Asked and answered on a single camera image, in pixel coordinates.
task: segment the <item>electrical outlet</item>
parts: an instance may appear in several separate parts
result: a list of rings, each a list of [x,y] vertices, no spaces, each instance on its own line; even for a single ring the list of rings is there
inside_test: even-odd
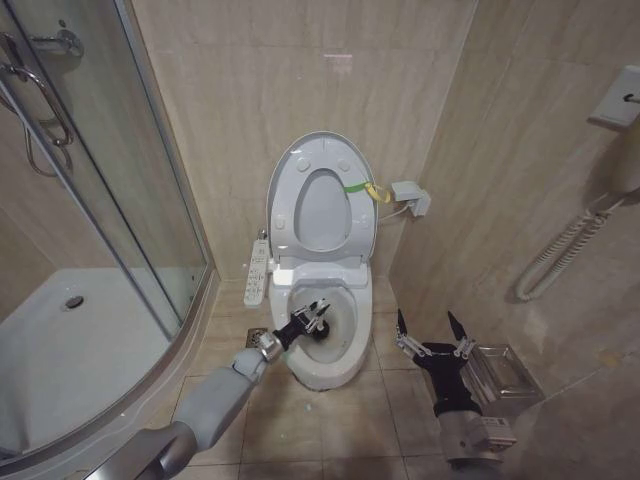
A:
[[[629,128],[640,115],[640,104],[624,100],[629,94],[640,98],[640,67],[633,65],[627,65],[620,72],[589,116],[589,122],[618,131]]]

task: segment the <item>metal frame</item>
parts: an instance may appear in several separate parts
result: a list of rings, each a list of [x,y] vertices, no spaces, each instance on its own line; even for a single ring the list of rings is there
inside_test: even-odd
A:
[[[120,399],[118,399],[109,408],[100,412],[98,415],[96,415],[96,417],[86,422],[85,424],[81,425],[74,431],[59,438],[58,440],[56,440],[51,444],[48,444],[22,457],[19,457],[15,460],[11,460],[7,463],[0,465],[0,477],[4,475],[17,473],[27,468],[33,467],[45,460],[51,459],[52,457],[65,452],[66,450],[72,448],[73,446],[77,445],[83,440],[89,438],[91,435],[99,431],[101,428],[111,423],[115,418],[117,418],[120,415],[120,413],[123,410],[125,410],[128,406],[130,406],[136,400],[142,397],[142,395],[168,368],[170,363],[176,357],[177,353],[183,347],[186,339],[189,337],[189,334],[192,332],[192,329],[195,326],[195,321],[200,311],[200,308],[203,308],[205,306],[204,295],[205,295],[205,292],[207,291],[207,286],[215,276],[215,271],[214,271],[215,265],[213,262],[213,256],[211,255],[209,245],[206,241],[206,234],[202,225],[202,220],[195,206],[195,201],[194,201],[193,194],[184,170],[184,165],[178,153],[178,149],[176,146],[175,139],[173,137],[173,133],[169,127],[170,123],[168,120],[168,116],[164,109],[164,104],[161,100],[159,89],[157,87],[157,84],[155,83],[155,76],[153,74],[153,69],[151,68],[149,58],[146,54],[146,49],[144,47],[144,42],[142,40],[140,30],[137,26],[137,22],[135,21],[135,14],[133,13],[133,7],[131,5],[130,0],[113,0],[113,2],[120,16],[121,24],[123,26],[125,35],[131,47],[134,61],[138,66],[138,73],[142,80],[145,93],[150,103],[150,106],[154,115],[154,119],[158,127],[160,136],[162,138],[163,144],[167,151],[168,158],[171,162],[171,167],[176,177],[180,194],[185,202],[187,213],[189,214],[189,217],[191,219],[191,222],[194,228],[194,233],[196,234],[196,237],[200,244],[200,248],[205,259],[205,269],[202,273],[200,282],[196,289],[196,293],[189,306],[189,310],[187,312],[185,320],[182,323],[180,330],[178,331],[178,334],[175,337],[173,337],[173,340],[171,341],[167,350],[156,362],[156,364],[147,372],[147,374],[144,375],[138,383],[136,383],[125,395],[123,395]],[[9,17],[11,17],[11,19],[15,22],[16,26],[21,29],[19,23],[17,22],[17,19],[15,19],[13,16],[13,12],[11,11],[10,8],[8,8],[8,5],[6,4],[6,0],[4,3],[5,3],[5,7],[7,8]],[[132,284],[134,290],[137,292],[137,294],[140,296],[142,301],[148,307],[148,309],[150,310],[156,322],[160,322],[159,318],[157,318],[155,314],[154,309],[149,304],[148,300],[144,296],[143,292],[140,290],[135,280],[131,277],[131,274],[128,272],[126,266],[120,260],[119,256],[117,255],[117,252],[115,251],[111,243],[108,241],[104,232],[101,230],[100,226],[97,224],[95,218],[91,214],[91,211],[88,209],[88,207],[86,206],[86,204],[84,203],[84,201],[82,200],[82,198],[80,197],[76,189],[73,187],[72,183],[69,181],[69,178],[67,177],[66,172],[64,171],[63,168],[60,167],[57,157],[55,155],[55,152],[53,152],[53,147],[51,143],[46,138],[44,138],[42,133],[38,130],[37,125],[30,118],[22,114],[24,105],[22,105],[22,102],[13,93],[10,87],[9,88],[6,88],[6,87],[8,87],[8,85],[7,86],[2,85],[3,92],[5,93],[5,95],[7,95],[10,101],[13,102],[16,107],[18,107],[17,111],[19,112],[21,120],[25,122],[25,124],[27,124],[29,128],[32,130],[32,133],[36,142],[42,149],[49,163],[52,165],[54,170],[58,173],[61,181],[64,183],[71,197],[77,203],[80,210],[86,215],[89,222],[94,226],[94,228],[96,228],[98,235],[103,239],[110,253],[114,256],[117,264],[121,267],[125,276],[128,278],[128,280]]]

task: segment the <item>yellow tag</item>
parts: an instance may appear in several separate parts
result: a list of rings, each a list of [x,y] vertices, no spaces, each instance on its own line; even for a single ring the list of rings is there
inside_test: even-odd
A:
[[[386,188],[374,185],[373,183],[366,183],[364,188],[367,189],[369,196],[378,203],[389,203],[391,201],[391,193]]]

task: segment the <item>floor drain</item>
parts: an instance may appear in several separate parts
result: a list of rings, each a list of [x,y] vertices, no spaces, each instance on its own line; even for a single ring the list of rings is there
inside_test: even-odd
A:
[[[250,328],[249,330],[247,330],[247,343],[245,343],[245,347],[247,348],[257,347],[258,339],[260,338],[260,335],[262,335],[266,331],[267,329],[263,327]]]
[[[66,302],[64,302],[64,307],[67,310],[73,310],[74,308],[78,308],[83,303],[84,303],[84,297],[82,295],[76,295],[71,297]]]

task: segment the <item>toilet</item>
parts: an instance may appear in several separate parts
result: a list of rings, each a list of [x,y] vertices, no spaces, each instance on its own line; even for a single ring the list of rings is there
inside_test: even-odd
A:
[[[307,388],[337,388],[365,359],[372,324],[371,268],[377,205],[363,189],[371,169],[338,134],[315,132],[291,145],[273,172],[267,199],[273,258],[269,301],[274,327],[290,312],[325,298],[329,337],[301,337],[284,359]]]

